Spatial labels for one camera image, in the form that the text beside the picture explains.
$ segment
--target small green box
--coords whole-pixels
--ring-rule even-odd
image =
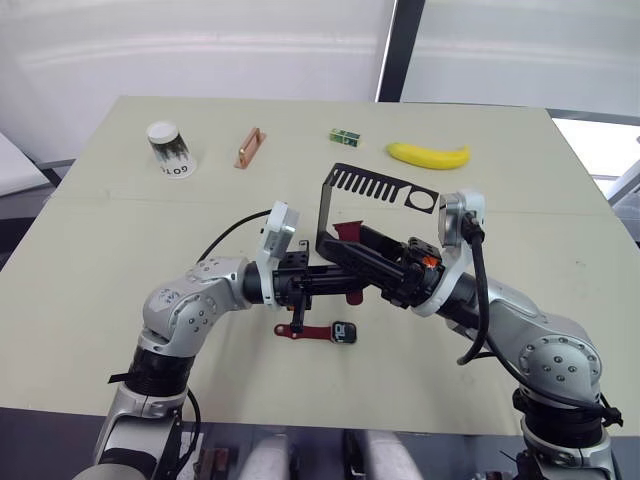
[[[360,143],[360,134],[333,128],[331,132],[329,132],[329,140],[336,143],[342,143],[343,145],[357,147]]]

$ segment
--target yellow banana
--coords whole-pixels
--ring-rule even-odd
[[[469,147],[460,150],[441,151],[430,148],[416,147],[406,143],[390,143],[387,145],[387,152],[393,158],[416,167],[433,168],[437,170],[448,170],[464,165],[471,158]]]

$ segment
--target white robot part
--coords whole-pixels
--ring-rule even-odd
[[[289,242],[296,233],[299,216],[286,203],[276,201],[260,237],[256,266],[260,274],[264,304],[272,308],[278,308],[273,292],[273,271],[278,268],[278,263],[284,258]]]
[[[433,315],[447,301],[458,279],[471,264],[471,247],[462,238],[462,219],[467,213],[474,215],[484,229],[484,196],[474,190],[459,190],[440,196],[438,238],[444,247],[442,263],[445,274],[431,297],[412,310],[422,316]]]

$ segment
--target table surface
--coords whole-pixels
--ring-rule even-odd
[[[146,143],[146,126],[165,118],[199,162],[186,179],[165,178]],[[267,140],[247,170],[235,169],[253,126]],[[331,143],[331,128],[363,144]],[[396,141],[469,145],[472,160],[419,169],[384,152]],[[121,98],[0,273],[0,406],[104,415],[115,390],[106,380],[128,368],[147,294],[276,199],[301,212],[293,242],[313,243],[335,162],[485,193],[490,276],[584,325],[603,357],[602,389],[625,415],[611,433],[640,434],[640,254],[546,112],[511,107]],[[437,244],[435,215],[338,194],[333,206],[330,220]],[[252,258],[259,227],[237,230],[217,253]],[[205,421],[519,433],[515,382],[491,360],[457,366],[468,343],[439,317],[397,309],[373,288],[358,307],[314,299],[307,324],[357,324],[358,343],[340,346],[275,337],[289,315],[254,306],[214,326],[190,379]]]

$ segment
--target white wall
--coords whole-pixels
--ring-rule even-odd
[[[640,116],[640,1],[428,0],[402,101]]]
[[[373,100],[392,0],[0,0],[0,132],[76,157],[119,95]]]

